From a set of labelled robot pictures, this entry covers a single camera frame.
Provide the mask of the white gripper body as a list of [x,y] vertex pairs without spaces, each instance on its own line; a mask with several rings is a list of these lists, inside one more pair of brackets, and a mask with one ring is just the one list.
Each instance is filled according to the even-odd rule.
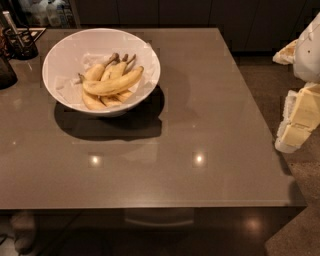
[[283,120],[277,131],[275,148],[294,153],[320,125],[320,87],[290,90],[285,98]]

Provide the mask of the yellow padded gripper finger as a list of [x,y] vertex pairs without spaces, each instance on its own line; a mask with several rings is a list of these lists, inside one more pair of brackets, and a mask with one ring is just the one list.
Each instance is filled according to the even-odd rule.
[[288,146],[300,147],[320,125],[320,84],[306,84],[293,96],[294,103],[285,110],[280,140]]
[[297,39],[278,51],[272,58],[272,61],[281,65],[290,65],[294,62],[295,48]]

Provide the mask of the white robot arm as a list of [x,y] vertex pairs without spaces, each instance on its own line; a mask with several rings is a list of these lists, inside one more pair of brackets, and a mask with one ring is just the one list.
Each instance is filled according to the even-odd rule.
[[298,92],[288,92],[275,141],[278,151],[294,153],[320,125],[320,13],[273,61],[292,65],[294,76],[305,82]]

